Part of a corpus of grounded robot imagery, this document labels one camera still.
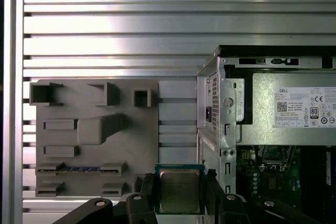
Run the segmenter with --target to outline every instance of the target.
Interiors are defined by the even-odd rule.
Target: power supply label
[[[275,127],[336,127],[336,88],[280,88]]]

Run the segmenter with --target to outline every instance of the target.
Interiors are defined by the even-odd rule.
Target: green circuit board
[[[267,154],[264,146],[241,146],[237,150],[237,193],[247,201],[273,198],[301,210],[300,148],[296,148],[288,167],[260,168],[265,159],[277,161],[286,158],[285,146],[272,147]]]

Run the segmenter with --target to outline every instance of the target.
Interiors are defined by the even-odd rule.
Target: motherboard
[[[300,148],[241,146],[237,151],[237,193],[248,202],[269,197],[301,210]]]

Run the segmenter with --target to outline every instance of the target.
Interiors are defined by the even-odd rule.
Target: metal frame
[[[5,0],[2,223],[22,223],[22,219],[25,223],[35,223],[36,220],[50,222],[87,200],[58,198],[46,201],[34,198],[33,186],[29,188],[31,190],[25,187],[22,193],[23,179],[29,185],[35,182],[33,169],[29,169],[34,168],[35,161],[35,110],[27,104],[22,107],[22,102],[29,98],[29,82],[49,78],[138,75],[195,81],[198,65],[217,45],[333,45],[335,3],[335,0]],[[27,15],[25,31],[24,12]],[[100,31],[108,33],[98,33],[92,26],[87,30],[70,30],[62,23],[58,32],[69,34],[58,34],[58,27],[49,18],[55,16],[60,21],[69,20],[69,17],[60,19],[60,16],[85,16],[87,12],[94,12],[97,17],[94,20],[101,24]],[[141,29],[136,29],[137,26],[108,29],[106,24],[113,20],[111,13],[121,24],[129,21],[147,23]],[[131,13],[132,17],[121,18],[126,13]],[[161,23],[162,15],[168,17],[169,22]],[[151,27],[155,20],[158,25]],[[135,63],[130,57],[141,60]],[[151,64],[154,58],[159,60]],[[184,98],[195,100],[195,97]],[[22,119],[28,120],[25,123],[29,124],[22,126]],[[179,127],[161,125],[163,132],[169,131],[170,135],[176,136],[174,143],[180,141],[176,131],[186,131],[182,125]],[[188,139],[191,134],[195,135],[194,125],[190,127]],[[187,148],[165,149],[166,160],[171,160],[173,155],[177,158],[185,156]],[[28,211],[24,218],[22,206]],[[55,209],[63,212],[46,212]],[[180,218],[188,222],[188,216]]]
[[[2,223],[22,223],[23,0],[4,0]]]

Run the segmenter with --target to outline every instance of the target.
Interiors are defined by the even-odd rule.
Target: barcode label
[[[278,102],[278,112],[287,112],[287,102]]]

